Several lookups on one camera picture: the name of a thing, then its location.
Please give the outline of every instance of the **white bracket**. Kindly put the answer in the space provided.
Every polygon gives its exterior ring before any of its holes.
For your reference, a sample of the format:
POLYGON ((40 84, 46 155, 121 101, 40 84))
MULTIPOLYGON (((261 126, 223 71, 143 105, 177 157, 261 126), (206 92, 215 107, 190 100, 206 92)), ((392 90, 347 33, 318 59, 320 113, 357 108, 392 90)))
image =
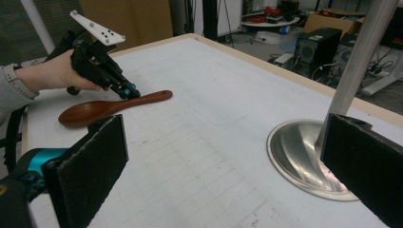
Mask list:
POLYGON ((73 10, 70 13, 70 16, 106 46, 115 45, 125 40, 123 35, 92 22, 91 20, 80 15, 77 10, 73 10))

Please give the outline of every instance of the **spoon handle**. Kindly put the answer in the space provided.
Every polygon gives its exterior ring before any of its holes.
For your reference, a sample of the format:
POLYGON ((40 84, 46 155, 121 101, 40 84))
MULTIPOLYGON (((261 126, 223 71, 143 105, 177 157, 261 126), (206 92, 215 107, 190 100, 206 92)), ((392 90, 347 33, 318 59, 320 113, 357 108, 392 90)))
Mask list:
POLYGON ((151 103, 156 103, 156 102, 162 102, 162 101, 168 100, 171 97, 172 97, 172 91, 162 90, 159 92, 144 95, 142 97, 119 102, 119 104, 112 106, 109 109, 109 112, 118 112, 125 108, 137 106, 137 105, 146 105, 146 104, 151 104, 151 103))

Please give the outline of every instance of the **brown box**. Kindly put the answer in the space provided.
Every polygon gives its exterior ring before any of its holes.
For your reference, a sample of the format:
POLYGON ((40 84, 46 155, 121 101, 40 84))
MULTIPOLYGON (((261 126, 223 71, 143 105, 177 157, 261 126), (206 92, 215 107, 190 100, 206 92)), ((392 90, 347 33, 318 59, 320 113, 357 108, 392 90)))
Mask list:
POLYGON ((311 32, 322 27, 341 29, 343 30, 341 37, 344 33, 357 33, 361 28, 363 19, 351 21, 347 19, 328 17, 319 15, 319 12, 309 14, 308 19, 303 28, 304 32, 311 32))
POLYGON ((160 41, 173 36, 169 0, 79 0, 83 15, 126 40, 115 50, 160 41))

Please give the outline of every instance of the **spoon bowl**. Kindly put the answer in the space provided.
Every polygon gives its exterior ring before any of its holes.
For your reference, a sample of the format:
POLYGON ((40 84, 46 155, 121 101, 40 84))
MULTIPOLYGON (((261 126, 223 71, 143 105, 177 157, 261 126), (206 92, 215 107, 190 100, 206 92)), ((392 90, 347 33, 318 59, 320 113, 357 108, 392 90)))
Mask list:
POLYGON ((137 105, 162 102, 171 97, 172 91, 163 90, 119 102, 93 101, 81 103, 66 109, 59 116, 59 123, 66 127, 83 127, 123 109, 137 105))

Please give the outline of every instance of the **floor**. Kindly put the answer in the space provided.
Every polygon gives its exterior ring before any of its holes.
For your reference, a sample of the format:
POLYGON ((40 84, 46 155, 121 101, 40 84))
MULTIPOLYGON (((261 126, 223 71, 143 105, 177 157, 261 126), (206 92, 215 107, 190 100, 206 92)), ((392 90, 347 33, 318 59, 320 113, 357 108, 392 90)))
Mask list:
MULTIPOLYGON (((270 59, 276 58, 283 53, 294 53, 297 38, 301 33, 302 28, 291 27, 288 34, 280 35, 280 41, 278 45, 267 45, 255 41, 255 31, 237 32, 232 34, 233 43, 228 43, 230 39, 226 39, 227 42, 222 43, 249 55, 255 56, 261 60, 269 61, 270 59)), ((388 47, 381 47, 378 51, 378 55, 382 57, 383 55, 388 53, 389 50, 390 49, 388 47)), ((388 61, 395 62, 398 54, 398 50, 389 53, 382 60, 382 63, 386 63, 388 61)), ((388 71, 391 70, 391 68, 387 67, 384 68, 384 70, 388 71)), ((361 87, 368 86, 376 81, 376 78, 371 75, 367 75, 364 78, 361 87)), ((356 97, 374 105, 378 105, 391 110, 392 112, 403 115, 403 79, 381 89, 371 97, 363 96, 361 93, 359 93, 359 91, 357 92, 356 97)))

